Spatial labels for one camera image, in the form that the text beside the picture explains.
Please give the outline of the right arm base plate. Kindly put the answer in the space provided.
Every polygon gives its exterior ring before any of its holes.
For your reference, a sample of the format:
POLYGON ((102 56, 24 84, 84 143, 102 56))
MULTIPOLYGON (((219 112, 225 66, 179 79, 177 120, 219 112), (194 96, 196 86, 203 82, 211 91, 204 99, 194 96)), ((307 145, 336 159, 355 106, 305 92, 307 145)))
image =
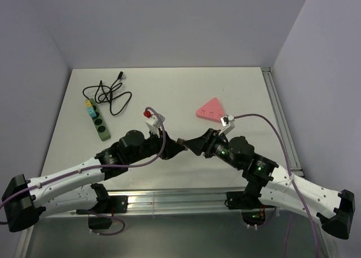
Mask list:
POLYGON ((261 208, 257 198, 244 194, 243 191, 227 192, 224 205, 229 210, 253 210, 261 208))

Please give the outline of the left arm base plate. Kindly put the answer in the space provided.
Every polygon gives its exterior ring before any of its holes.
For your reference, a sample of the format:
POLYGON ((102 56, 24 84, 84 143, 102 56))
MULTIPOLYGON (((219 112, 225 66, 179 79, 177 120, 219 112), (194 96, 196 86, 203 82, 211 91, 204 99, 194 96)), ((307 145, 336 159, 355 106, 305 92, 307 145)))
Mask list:
POLYGON ((97 201, 95 206, 90 208, 89 211, 98 214, 126 213, 127 205, 128 205, 128 196, 126 195, 109 196, 106 199, 97 201))

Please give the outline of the blue plug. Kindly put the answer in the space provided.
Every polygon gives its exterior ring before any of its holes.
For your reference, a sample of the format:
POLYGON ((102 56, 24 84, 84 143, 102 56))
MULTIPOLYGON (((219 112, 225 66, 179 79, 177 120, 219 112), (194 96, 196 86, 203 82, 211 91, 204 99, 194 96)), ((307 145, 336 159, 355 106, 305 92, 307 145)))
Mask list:
POLYGON ((96 112, 92 106, 86 108, 88 115, 91 118, 96 118, 96 112))

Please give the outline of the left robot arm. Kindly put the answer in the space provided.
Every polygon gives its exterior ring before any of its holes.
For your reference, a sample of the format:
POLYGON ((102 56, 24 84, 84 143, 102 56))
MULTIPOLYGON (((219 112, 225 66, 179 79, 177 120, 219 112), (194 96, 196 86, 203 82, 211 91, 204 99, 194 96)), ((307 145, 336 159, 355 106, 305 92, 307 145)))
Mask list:
POLYGON ((102 213, 110 197, 102 182, 122 175, 129 168, 144 167, 157 159, 168 160, 186 150, 167 132, 150 134, 129 131, 112 146, 79 165, 42 177, 14 176, 2 198, 1 209, 10 232, 19 232, 41 218, 73 210, 102 213))

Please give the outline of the yellow plug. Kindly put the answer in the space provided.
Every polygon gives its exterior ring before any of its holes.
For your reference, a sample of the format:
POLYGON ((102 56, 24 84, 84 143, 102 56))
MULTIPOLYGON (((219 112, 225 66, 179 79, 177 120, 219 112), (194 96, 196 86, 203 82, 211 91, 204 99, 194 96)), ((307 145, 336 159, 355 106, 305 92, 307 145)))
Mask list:
POLYGON ((93 108, 93 104, 91 103, 90 100, 86 100, 85 101, 85 107, 88 109, 88 108, 93 108))

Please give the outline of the pink plug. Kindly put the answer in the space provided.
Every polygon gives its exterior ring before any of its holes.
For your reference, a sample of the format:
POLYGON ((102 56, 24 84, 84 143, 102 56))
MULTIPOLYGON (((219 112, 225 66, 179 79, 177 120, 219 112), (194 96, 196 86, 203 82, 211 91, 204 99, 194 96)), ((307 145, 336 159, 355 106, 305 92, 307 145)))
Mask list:
POLYGON ((178 139, 177 139, 177 144, 181 145, 181 146, 183 147, 184 151, 187 151, 188 148, 185 146, 184 143, 185 143, 185 140, 183 140, 183 139, 181 139, 181 138, 178 138, 178 139))

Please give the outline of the green power strip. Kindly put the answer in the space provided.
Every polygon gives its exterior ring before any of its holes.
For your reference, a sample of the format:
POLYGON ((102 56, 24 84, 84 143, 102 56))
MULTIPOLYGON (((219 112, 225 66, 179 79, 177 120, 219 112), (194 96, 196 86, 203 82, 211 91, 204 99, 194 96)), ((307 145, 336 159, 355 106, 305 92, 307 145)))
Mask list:
POLYGON ((94 124, 95 130, 96 130, 96 133, 98 134, 101 141, 109 140, 111 138, 111 134, 110 134, 108 127, 100 113, 100 109, 98 108, 98 106, 93 98, 90 98, 87 100, 91 101, 91 103, 93 104, 93 108, 96 112, 96 118, 91 118, 92 122, 94 124))

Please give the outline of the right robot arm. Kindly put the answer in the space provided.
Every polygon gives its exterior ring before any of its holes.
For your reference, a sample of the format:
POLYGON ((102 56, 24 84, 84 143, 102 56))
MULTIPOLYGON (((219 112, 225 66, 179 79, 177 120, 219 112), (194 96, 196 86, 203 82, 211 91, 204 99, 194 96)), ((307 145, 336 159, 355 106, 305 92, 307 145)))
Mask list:
POLYGON ((218 157, 242 172, 248 183, 244 190, 226 194, 225 205, 229 209, 283 208, 311 217, 336 238, 349 239, 355 212, 355 197, 351 191, 330 190, 289 174, 280 164, 257 154, 243 136, 227 141, 210 128, 184 144, 195 155, 218 157))

